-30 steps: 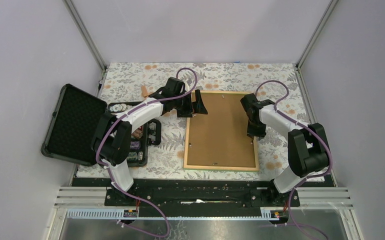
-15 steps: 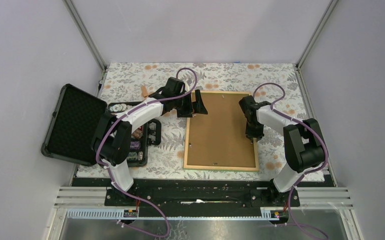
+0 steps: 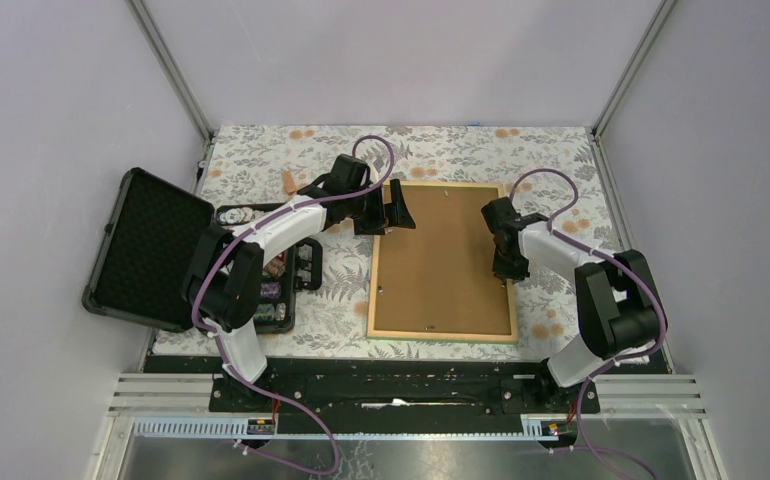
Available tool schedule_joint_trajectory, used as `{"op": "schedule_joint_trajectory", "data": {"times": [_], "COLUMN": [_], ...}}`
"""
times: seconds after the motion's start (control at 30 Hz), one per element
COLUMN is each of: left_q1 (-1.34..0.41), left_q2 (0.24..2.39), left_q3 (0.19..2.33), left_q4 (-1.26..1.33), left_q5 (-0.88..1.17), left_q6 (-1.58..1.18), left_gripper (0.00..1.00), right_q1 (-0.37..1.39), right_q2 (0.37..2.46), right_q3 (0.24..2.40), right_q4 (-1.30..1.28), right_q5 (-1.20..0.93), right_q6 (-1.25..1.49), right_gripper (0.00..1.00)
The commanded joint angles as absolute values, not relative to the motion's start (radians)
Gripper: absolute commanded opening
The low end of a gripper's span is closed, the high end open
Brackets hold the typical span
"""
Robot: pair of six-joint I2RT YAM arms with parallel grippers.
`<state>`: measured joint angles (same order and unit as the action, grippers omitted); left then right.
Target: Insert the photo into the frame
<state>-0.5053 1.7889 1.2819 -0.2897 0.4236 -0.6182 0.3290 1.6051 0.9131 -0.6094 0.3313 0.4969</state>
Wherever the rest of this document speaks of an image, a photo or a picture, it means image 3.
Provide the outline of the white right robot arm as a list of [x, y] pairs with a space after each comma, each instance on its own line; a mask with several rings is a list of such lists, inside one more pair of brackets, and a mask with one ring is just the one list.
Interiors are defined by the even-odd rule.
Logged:
[[667, 321], [641, 252], [607, 254], [565, 239], [548, 217], [521, 215], [508, 198], [490, 201], [481, 213], [495, 245], [495, 277], [523, 281], [537, 261], [574, 289], [578, 333], [539, 364], [522, 390], [525, 403], [558, 412], [597, 370], [663, 340]]

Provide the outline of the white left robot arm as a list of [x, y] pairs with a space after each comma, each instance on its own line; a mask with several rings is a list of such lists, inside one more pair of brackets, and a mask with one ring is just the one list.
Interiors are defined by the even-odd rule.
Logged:
[[265, 266], [345, 219], [352, 220], [357, 235], [416, 226], [399, 180], [389, 174], [372, 180], [367, 163], [341, 154], [330, 172], [280, 207], [236, 230], [212, 225], [201, 236], [182, 295], [194, 326], [214, 339], [224, 370], [237, 379], [232, 395], [246, 410], [262, 409], [271, 397], [269, 381], [260, 377], [267, 360], [253, 320]]

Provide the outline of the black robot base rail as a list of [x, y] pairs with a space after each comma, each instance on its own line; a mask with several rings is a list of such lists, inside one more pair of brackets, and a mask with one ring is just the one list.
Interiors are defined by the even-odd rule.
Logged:
[[255, 384], [281, 395], [280, 400], [270, 399], [233, 380], [223, 372], [217, 357], [151, 356], [144, 370], [149, 374], [218, 375], [222, 387], [231, 393], [231, 405], [269, 406], [273, 414], [286, 412], [295, 402], [317, 415], [316, 408], [330, 400], [385, 402], [400, 398], [424, 402], [449, 397], [513, 413], [564, 411], [567, 416], [563, 422], [583, 413], [590, 387], [584, 394], [576, 387], [569, 403], [554, 408], [525, 403], [522, 390], [534, 378], [538, 366], [533, 362], [271, 358]]

